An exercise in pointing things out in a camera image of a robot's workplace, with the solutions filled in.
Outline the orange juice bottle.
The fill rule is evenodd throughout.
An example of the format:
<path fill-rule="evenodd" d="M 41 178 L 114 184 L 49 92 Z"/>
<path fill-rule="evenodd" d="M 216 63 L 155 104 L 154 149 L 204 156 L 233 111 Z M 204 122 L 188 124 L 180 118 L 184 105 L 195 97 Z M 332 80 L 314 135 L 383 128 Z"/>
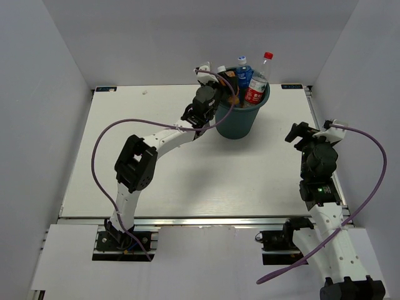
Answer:
<path fill-rule="evenodd" d="M 240 104 L 238 77 L 236 76 L 236 73 L 234 71 L 226 71 L 225 74 L 227 76 L 227 80 L 229 81 L 229 83 L 234 91 L 234 92 L 231 92 L 231 90 L 228 89 L 230 94 L 228 96 L 227 101 L 231 106 L 233 105 L 235 107 L 238 107 Z"/>

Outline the blue label bottle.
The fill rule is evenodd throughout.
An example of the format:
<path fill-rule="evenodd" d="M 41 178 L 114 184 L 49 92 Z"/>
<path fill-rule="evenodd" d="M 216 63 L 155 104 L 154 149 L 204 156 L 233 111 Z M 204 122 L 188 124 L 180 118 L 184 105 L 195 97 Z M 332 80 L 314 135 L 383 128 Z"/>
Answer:
<path fill-rule="evenodd" d="M 238 57 L 237 63 L 238 67 L 236 68 L 236 76 L 238 86 L 240 89 L 247 89 L 253 76 L 253 70 L 251 66 L 248 65 L 246 56 Z"/>
<path fill-rule="evenodd" d="M 217 67 L 217 73 L 223 73 L 226 72 L 226 67 L 225 66 L 219 66 Z"/>

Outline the red label water bottle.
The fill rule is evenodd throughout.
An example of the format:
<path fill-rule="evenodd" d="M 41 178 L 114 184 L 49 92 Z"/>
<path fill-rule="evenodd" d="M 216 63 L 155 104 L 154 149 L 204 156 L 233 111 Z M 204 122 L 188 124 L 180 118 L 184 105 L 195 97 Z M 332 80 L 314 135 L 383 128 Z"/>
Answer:
<path fill-rule="evenodd" d="M 265 52 L 262 63 L 253 71 L 252 78 L 244 96 L 244 107 L 256 106 L 262 101 L 271 74 L 274 54 Z"/>

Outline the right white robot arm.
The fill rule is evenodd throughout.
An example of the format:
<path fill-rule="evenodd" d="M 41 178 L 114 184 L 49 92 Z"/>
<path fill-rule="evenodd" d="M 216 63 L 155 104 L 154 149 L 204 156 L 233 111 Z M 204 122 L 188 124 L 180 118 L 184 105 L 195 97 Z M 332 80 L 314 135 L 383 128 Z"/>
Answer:
<path fill-rule="evenodd" d="M 293 124 L 286 136 L 301 152 L 299 192 L 313 220 L 303 217 L 286 221 L 283 244 L 299 249 L 307 263 L 318 271 L 322 288 L 320 299 L 383 299 L 384 284 L 375 280 L 356 252 L 333 181 L 338 154 L 334 145 L 344 138 L 342 124 L 328 121 L 325 131 L 306 122 Z"/>

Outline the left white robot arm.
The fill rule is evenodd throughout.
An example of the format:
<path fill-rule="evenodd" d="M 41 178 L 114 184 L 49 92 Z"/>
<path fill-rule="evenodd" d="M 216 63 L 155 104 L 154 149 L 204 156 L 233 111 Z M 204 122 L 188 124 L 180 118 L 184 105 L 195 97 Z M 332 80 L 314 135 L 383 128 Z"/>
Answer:
<path fill-rule="evenodd" d="M 236 103 L 239 94 L 237 76 L 233 71 L 211 74 L 204 67 L 196 69 L 200 87 L 178 122 L 164 125 L 163 130 L 147 137 L 129 136 L 114 165 L 117 197 L 114 212 L 106 222 L 112 231 L 111 242 L 118 249 L 131 245 L 134 212 L 141 191 L 151 183 L 156 163 L 163 155 L 183 144 L 200 138 L 211 126 L 218 106 Z"/>

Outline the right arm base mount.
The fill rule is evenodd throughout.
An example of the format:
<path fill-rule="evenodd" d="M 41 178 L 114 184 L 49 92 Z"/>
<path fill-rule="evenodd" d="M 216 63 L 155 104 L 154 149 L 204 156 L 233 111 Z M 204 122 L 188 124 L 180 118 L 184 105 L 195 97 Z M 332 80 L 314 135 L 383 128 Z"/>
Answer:
<path fill-rule="evenodd" d="M 265 266 L 291 265 L 301 258 L 303 254 L 293 243 L 295 231 L 309 228 L 314 225 L 306 217 L 292 217 L 285 221 L 280 231 L 260 231 L 254 237 L 257 243 L 262 244 L 262 263 Z"/>

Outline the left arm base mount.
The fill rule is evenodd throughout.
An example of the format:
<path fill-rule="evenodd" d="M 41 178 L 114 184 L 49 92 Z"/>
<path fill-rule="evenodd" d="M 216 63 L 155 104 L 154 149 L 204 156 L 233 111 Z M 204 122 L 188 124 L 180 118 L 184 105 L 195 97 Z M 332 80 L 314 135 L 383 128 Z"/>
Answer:
<path fill-rule="evenodd" d="M 132 227 L 129 232 L 135 237 L 115 229 L 110 220 L 104 220 L 96 234 L 93 261 L 129 261 L 150 262 L 156 253 L 158 236 L 151 231 L 135 231 Z"/>

